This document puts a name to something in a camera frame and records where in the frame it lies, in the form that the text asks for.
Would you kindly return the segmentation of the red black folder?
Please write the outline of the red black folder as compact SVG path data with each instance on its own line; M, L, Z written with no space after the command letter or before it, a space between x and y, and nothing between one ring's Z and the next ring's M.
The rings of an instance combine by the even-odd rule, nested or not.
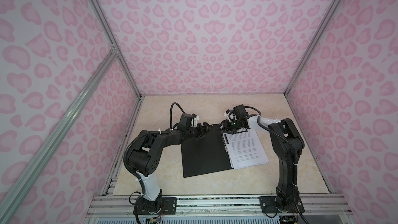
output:
M194 177L232 169L220 124L211 124L213 130L201 139L188 139L183 132L181 155L183 177Z

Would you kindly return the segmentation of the double column text sheet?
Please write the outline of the double column text sheet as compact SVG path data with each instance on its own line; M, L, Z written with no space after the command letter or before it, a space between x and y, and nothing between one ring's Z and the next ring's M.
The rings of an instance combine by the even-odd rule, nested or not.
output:
M234 170L269 163L256 130L250 129L238 134L224 134L223 138L231 167Z

